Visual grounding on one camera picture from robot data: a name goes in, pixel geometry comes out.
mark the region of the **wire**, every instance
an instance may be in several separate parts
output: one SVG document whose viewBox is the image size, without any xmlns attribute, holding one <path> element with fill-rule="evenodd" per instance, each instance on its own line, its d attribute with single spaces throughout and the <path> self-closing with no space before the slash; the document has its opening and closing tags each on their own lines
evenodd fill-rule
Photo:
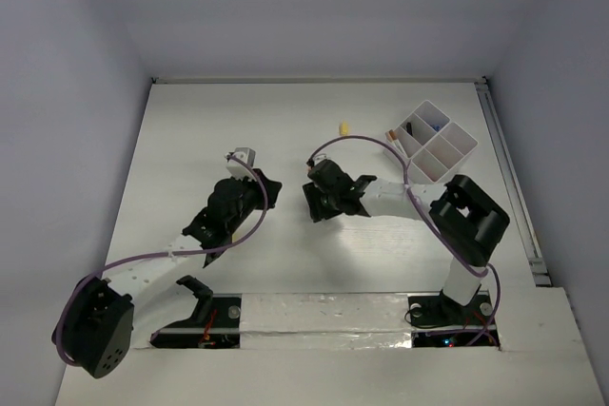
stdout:
<svg viewBox="0 0 609 406">
<path fill-rule="evenodd" d="M 400 162 L 400 165 L 402 166 L 402 169 L 403 169 L 403 183 L 404 183 L 404 185 L 406 187 L 406 195 L 408 196 L 408 199 L 410 200 L 410 202 L 412 202 L 413 206 L 415 207 L 415 210 L 419 214 L 419 217 L 422 219 L 423 222 L 425 222 L 425 224 L 427 225 L 429 230 L 431 230 L 431 232 L 444 245 L 444 247 L 446 249 L 448 249 L 448 251 L 453 255 L 453 257 L 455 259 L 457 259 L 457 261 L 459 261 L 459 263 L 461 265 L 463 265 L 463 268 L 465 268 L 471 275 L 475 276 L 476 278 L 484 278 L 487 275 L 487 271 L 484 270 L 482 272 L 478 272 L 478 271 L 474 270 L 469 265 L 469 263 L 467 263 L 467 261 L 465 261 L 465 259 L 461 256 L 461 254 L 459 254 L 453 248 L 453 246 L 451 246 L 448 243 L 448 241 L 444 239 L 444 237 L 442 236 L 440 231 L 436 228 L 436 225 L 434 225 L 434 223 L 429 220 L 429 218 L 425 214 L 425 211 L 422 209 L 422 206 L 420 204 L 420 200 L 418 199 L 418 197 L 416 197 L 412 193 L 412 189 L 410 188 L 410 184 L 409 184 L 409 181 L 408 181 L 408 167 L 410 165 L 410 161 L 408 161 L 408 164 L 407 164 L 406 161 L 402 158 L 402 156 L 400 156 L 391 146 L 386 145 L 385 143 L 383 143 L 380 140 L 377 140 L 377 139 L 371 138 L 371 137 L 366 137 L 364 135 L 347 135 L 345 137 L 337 137 L 337 138 L 335 138 L 333 140 L 330 140 L 329 142 L 324 143 L 320 147 L 318 147 L 313 152 L 313 154 L 311 154 L 311 157 L 309 158 L 309 161 L 313 160 L 313 158 L 322 149 L 324 149 L 324 148 L 326 148 L 326 147 L 328 147 L 330 145 L 333 145 L 335 143 L 341 142 L 342 140 L 351 140 L 351 139 L 353 139 L 353 140 L 365 140 L 367 142 L 376 143 L 377 145 L 380 145 L 380 146 L 384 147 L 385 149 L 388 149 L 389 151 L 391 151 L 391 153 L 396 157 L 396 159 L 398 159 L 398 161 Z"/>
<path fill-rule="evenodd" d="M 476 332 L 479 332 L 479 334 L 474 339 L 472 339 L 467 344 L 465 344 L 466 346 L 471 346 L 481 336 L 487 336 L 494 345 L 499 346 L 495 337 L 493 337 L 485 329 L 478 330 L 477 328 L 463 328 L 462 330 L 441 330 L 439 332 L 427 332 L 427 333 L 425 333 L 425 335 L 430 337 L 430 336 L 434 336 L 434 335 L 457 335 L 457 334 L 461 334 L 461 333 L 476 333 Z"/>
<path fill-rule="evenodd" d="M 499 309 L 499 303 L 501 302 L 501 282 L 499 281 L 499 273 L 497 273 L 497 269 L 491 263 L 488 263 L 487 266 L 493 273 L 493 276 L 495 277 L 495 283 L 497 284 L 497 297 L 495 298 L 495 306 L 493 306 L 493 311 L 491 312 L 491 315 L 488 317 L 486 324 L 484 324 L 484 326 L 482 327 L 480 332 L 477 335 L 475 335 L 471 341 L 469 341 L 467 344 L 465 344 L 466 346 L 471 346 L 472 344 L 474 344 L 478 339 L 480 339 L 488 331 L 488 326 L 491 323 L 493 323 L 493 320 L 495 319 L 495 315 L 497 314 L 497 310 Z"/>
<path fill-rule="evenodd" d="M 474 311 L 474 317 L 476 319 L 478 319 L 482 323 L 482 325 L 486 326 L 486 320 L 484 320 L 484 318 L 480 315 L 480 313 L 477 313 L 476 311 Z"/>
<path fill-rule="evenodd" d="M 410 326 L 412 328 L 416 328 L 418 330 L 433 330 L 435 328 L 443 328 L 446 325 L 415 325 L 414 323 L 412 323 L 412 319 L 407 319 L 408 316 L 412 316 L 410 313 L 410 310 L 406 311 L 406 314 L 404 314 L 403 318 L 406 322 L 408 322 L 410 324 Z"/>
<path fill-rule="evenodd" d="M 199 339 L 199 344 L 202 344 L 209 340 L 208 332 L 209 332 L 209 329 L 211 328 L 211 326 L 213 325 L 213 321 L 216 320 L 217 314 L 218 314 L 218 310 L 214 309 L 211 313 L 211 317 L 209 318 L 209 322 L 207 323 L 206 328 L 204 329 L 203 336 L 201 337 L 201 339 Z"/>
<path fill-rule="evenodd" d="M 245 235 L 243 235 L 236 242 L 231 242 L 224 246 L 214 247 L 211 249 L 173 252 L 174 256 L 183 257 L 183 256 L 197 256 L 197 255 L 201 255 L 201 254 L 214 254 L 217 252 L 223 252 L 227 249 L 230 249 L 231 247 L 236 247 L 239 244 L 242 244 L 243 242 L 245 242 L 247 239 L 249 239 L 258 230 L 258 228 L 262 225 L 263 221 L 265 220 L 266 212 L 268 211 L 268 194 L 266 193 L 265 185 L 263 184 L 262 180 L 260 179 L 258 174 L 254 171 L 254 169 L 251 166 L 249 166 L 248 164 L 246 164 L 245 162 L 241 161 L 240 159 L 237 159 L 233 155 L 228 157 L 228 159 L 230 161 L 235 161 L 237 164 L 243 166 L 254 177 L 254 179 L 256 180 L 256 183 L 258 183 L 258 185 L 260 186 L 262 193 L 263 193 L 263 200 L 264 200 L 264 207 L 263 207 L 263 211 L 260 215 L 260 218 L 254 224 L 254 226 L 251 228 L 251 230 L 249 230 Z M 66 316 L 68 315 L 69 309 L 72 306 L 72 304 L 74 303 L 74 301 L 76 300 L 76 297 L 78 296 L 78 294 L 80 294 L 80 292 L 87 286 L 87 284 L 89 284 L 95 278 L 100 278 L 105 271 L 108 271 L 109 269 L 115 268 L 117 266 L 124 265 L 125 263 L 131 263 L 132 261 L 142 261 L 142 260 L 148 260 L 148 259 L 160 259 L 160 258 L 168 257 L 168 256 L 169 256 L 168 251 L 161 251 L 161 252 L 152 252 L 149 254 L 140 254 L 137 256 L 127 257 L 125 259 L 120 259 L 119 261 L 113 261 L 112 263 L 107 264 L 100 270 L 98 270 L 94 273 L 91 273 L 90 275 L 88 275 L 84 279 L 82 279 L 74 288 L 74 291 L 72 292 L 68 301 L 66 302 L 66 306 L 64 306 L 64 310 L 62 311 L 61 316 L 59 317 L 59 321 L 57 322 L 57 327 L 56 327 L 56 331 L 55 331 L 55 346 L 57 348 L 57 354 L 59 354 L 60 359 L 62 359 L 66 364 L 68 364 L 70 366 L 79 366 L 78 363 L 76 363 L 73 359 L 71 359 L 68 356 L 68 354 L 66 354 L 66 350 L 63 345 L 63 335 L 64 335 L 64 325 L 66 324 Z"/>
<path fill-rule="evenodd" d="M 420 199 L 418 197 L 416 197 L 412 193 L 412 189 L 411 189 L 410 184 L 409 184 L 409 180 L 408 180 L 408 166 L 410 165 L 410 161 L 408 161 L 408 163 L 406 163 L 406 161 L 403 159 L 403 157 L 400 154 L 398 154 L 397 151 L 394 150 L 394 148 L 392 148 L 391 146 L 383 143 L 380 140 L 377 140 L 377 139 L 372 138 L 372 137 L 366 137 L 364 135 L 347 135 L 347 136 L 344 136 L 344 137 L 337 137 L 337 138 L 335 138 L 333 140 L 330 140 L 329 142 L 326 142 L 323 145 L 321 145 L 320 147 L 318 147 L 317 149 L 315 149 L 315 151 L 309 157 L 309 161 L 312 161 L 313 158 L 317 154 L 319 154 L 320 151 L 325 149 L 326 147 L 328 147 L 330 145 L 334 145 L 335 143 L 341 142 L 342 140 L 351 140 L 351 139 L 353 139 L 353 140 L 364 140 L 364 141 L 367 141 L 367 142 L 375 143 L 375 144 L 380 145 L 380 146 L 384 147 L 385 149 L 389 150 L 389 152 L 391 152 L 391 154 L 394 155 L 394 157 L 398 160 L 398 162 L 402 166 L 402 170 L 403 170 L 403 184 L 404 184 L 404 186 L 406 188 L 406 195 L 408 196 L 408 199 L 410 200 L 410 202 L 412 202 L 413 206 L 415 207 L 415 210 L 417 211 L 417 213 L 421 217 L 422 221 L 425 222 L 425 224 L 427 225 L 429 230 L 431 230 L 431 232 L 436 236 L 436 238 L 444 245 L 444 247 L 446 247 L 446 249 L 448 249 L 448 251 L 453 255 L 453 257 L 455 259 L 457 259 L 457 261 L 463 266 L 463 268 L 465 268 L 471 275 L 475 276 L 476 278 L 481 278 L 482 279 L 482 278 L 486 277 L 486 275 L 488 275 L 488 269 L 490 269 L 492 271 L 493 275 L 495 276 L 495 282 L 497 283 L 497 298 L 495 300 L 495 306 L 493 307 L 493 312 L 488 317 L 488 321 L 487 321 L 486 325 L 484 325 L 482 327 L 482 329 L 479 331 L 479 333 L 477 335 L 475 335 L 472 338 L 472 340 L 469 341 L 465 345 L 466 346 L 471 346 L 478 339 L 480 339 L 483 335 L 490 335 L 488 333 L 488 325 L 490 325 L 490 323 L 495 318 L 495 315 L 497 314 L 497 310 L 499 309 L 499 303 L 501 301 L 501 284 L 500 284 L 500 280 L 499 280 L 499 274 L 497 273 L 497 270 L 495 269 L 495 267 L 491 263 L 486 264 L 486 266 L 488 268 L 485 268 L 481 272 L 478 272 L 478 271 L 474 270 L 469 265 L 469 263 L 467 263 L 465 261 L 465 259 L 461 256 L 461 254 L 459 254 L 448 243 L 448 241 L 444 239 L 444 237 L 442 236 L 442 233 L 440 233 L 440 231 L 435 226 L 435 224 L 429 218 L 427 218 L 427 215 L 425 214 L 425 211 L 422 208 Z M 472 333 L 472 332 L 477 332 L 477 331 L 478 330 L 475 330 L 475 329 L 466 329 L 466 328 L 463 328 L 461 330 L 447 331 L 447 332 L 455 335 L 455 334 L 458 334 L 458 333 Z"/>
</svg>

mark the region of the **gray wall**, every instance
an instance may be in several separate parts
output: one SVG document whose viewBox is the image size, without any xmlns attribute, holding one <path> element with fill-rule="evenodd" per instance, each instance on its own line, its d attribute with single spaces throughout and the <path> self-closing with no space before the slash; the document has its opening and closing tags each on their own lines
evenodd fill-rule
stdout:
<svg viewBox="0 0 609 406">
<path fill-rule="evenodd" d="M 609 399 L 609 2 L 541 0 L 491 79 L 543 256 Z"/>
<path fill-rule="evenodd" d="M 54 403 L 50 333 L 103 262 L 149 79 L 108 0 L 0 0 L 0 404 Z"/>
<path fill-rule="evenodd" d="M 115 0 L 156 76 L 480 76 L 532 0 Z"/>
</svg>

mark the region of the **robotic arm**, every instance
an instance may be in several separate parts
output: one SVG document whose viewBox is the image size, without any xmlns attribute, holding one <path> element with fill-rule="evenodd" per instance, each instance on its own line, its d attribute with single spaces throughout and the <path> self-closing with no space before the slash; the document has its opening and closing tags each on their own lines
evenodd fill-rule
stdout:
<svg viewBox="0 0 609 406">
<path fill-rule="evenodd" d="M 311 183 L 303 186 L 310 217 L 319 222 L 345 213 L 349 216 L 397 216 L 419 220 L 420 212 L 411 202 L 403 183 L 391 183 L 372 175 L 353 181 L 329 159 L 309 164 Z M 413 185 L 418 205 L 438 227 L 452 249 L 470 270 L 482 273 L 500 242 L 510 220 L 476 183 L 456 175 L 449 183 Z M 433 298 L 410 299 L 413 326 L 463 325 L 468 308 L 481 286 L 481 277 L 472 275 L 454 259 L 440 294 Z"/>
<path fill-rule="evenodd" d="M 83 287 L 72 296 L 62 324 L 61 350 L 93 377 L 104 377 L 116 368 L 125 357 L 131 340 L 136 311 L 141 310 L 159 292 L 174 283 L 191 290 L 198 303 L 190 319 L 205 326 L 212 319 L 213 294 L 204 284 L 188 276 L 198 257 L 188 254 L 204 250 L 231 247 L 233 234 L 254 210 L 273 208 L 282 184 L 268 179 L 262 170 L 253 169 L 255 152 L 238 148 L 231 157 L 237 158 L 243 167 L 229 161 L 226 168 L 230 178 L 216 183 L 207 199 L 207 206 L 182 231 L 172 243 L 168 253 L 148 255 L 145 260 L 131 264 L 103 279 L 87 277 Z M 255 172 L 259 182 L 254 180 Z M 203 267 L 216 261 L 225 249 L 206 255 Z M 57 328 L 52 341 L 57 345 Z"/>
</svg>

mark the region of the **white organizer tray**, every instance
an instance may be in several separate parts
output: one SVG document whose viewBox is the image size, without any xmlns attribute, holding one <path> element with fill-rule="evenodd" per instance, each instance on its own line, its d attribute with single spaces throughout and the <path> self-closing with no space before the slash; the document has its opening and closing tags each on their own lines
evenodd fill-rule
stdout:
<svg viewBox="0 0 609 406">
<path fill-rule="evenodd" d="M 406 131 L 410 123 L 412 135 Z M 411 160 L 408 177 L 415 184 L 445 183 L 457 173 L 478 142 L 434 104 L 425 100 L 393 131 Z M 400 166 L 393 154 L 384 154 Z"/>
</svg>

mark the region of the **white platform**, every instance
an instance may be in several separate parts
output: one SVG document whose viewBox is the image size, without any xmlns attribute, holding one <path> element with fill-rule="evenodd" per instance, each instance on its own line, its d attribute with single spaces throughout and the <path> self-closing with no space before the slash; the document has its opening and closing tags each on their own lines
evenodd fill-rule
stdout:
<svg viewBox="0 0 609 406">
<path fill-rule="evenodd" d="M 301 189 L 306 158 L 340 121 L 381 139 L 425 99 L 480 142 L 462 172 L 511 215 L 472 84 L 154 86 L 108 260 L 172 241 L 226 176 L 223 154 L 250 146 L 284 189 L 259 233 L 193 272 L 215 293 L 439 290 L 450 257 L 422 222 L 313 224 Z M 326 152 L 353 177 L 400 178 L 377 146 L 347 141 Z M 568 302 L 559 289 L 535 288 L 514 223 L 492 262 L 503 286 L 503 352 L 139 350 L 101 380 L 68 368 L 57 404 L 602 404 Z"/>
</svg>

